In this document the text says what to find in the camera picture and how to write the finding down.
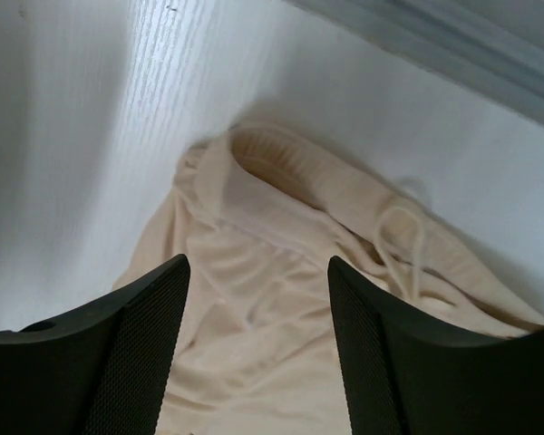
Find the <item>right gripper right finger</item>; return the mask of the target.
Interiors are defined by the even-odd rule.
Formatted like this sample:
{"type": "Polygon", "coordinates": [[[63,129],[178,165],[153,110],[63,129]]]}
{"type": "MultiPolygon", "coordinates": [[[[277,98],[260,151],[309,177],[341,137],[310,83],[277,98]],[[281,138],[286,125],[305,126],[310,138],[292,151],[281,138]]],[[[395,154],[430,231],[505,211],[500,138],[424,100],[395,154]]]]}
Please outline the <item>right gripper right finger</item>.
{"type": "Polygon", "coordinates": [[[510,340],[445,323],[343,259],[327,268],[355,434],[544,434],[544,330],[510,340]]]}

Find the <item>beige trousers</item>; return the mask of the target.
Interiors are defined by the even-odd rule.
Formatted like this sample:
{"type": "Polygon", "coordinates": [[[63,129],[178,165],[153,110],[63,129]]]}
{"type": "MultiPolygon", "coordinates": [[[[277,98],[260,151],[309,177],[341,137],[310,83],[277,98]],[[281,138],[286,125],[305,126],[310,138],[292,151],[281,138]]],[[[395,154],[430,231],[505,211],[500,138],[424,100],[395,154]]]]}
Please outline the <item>beige trousers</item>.
{"type": "Polygon", "coordinates": [[[293,132],[238,125],[190,149],[119,285],[183,254],[191,275],[156,431],[347,434],[327,267],[500,338],[544,328],[450,230],[293,132]]]}

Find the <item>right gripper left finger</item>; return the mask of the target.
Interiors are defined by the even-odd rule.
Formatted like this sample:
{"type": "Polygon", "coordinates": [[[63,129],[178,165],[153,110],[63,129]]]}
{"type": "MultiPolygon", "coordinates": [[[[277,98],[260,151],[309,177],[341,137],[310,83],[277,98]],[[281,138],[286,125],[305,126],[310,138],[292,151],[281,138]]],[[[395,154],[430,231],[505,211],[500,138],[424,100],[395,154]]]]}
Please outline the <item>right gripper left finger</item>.
{"type": "Polygon", "coordinates": [[[0,434],[152,434],[190,279],[177,255],[136,281],[0,332],[0,434]]]}

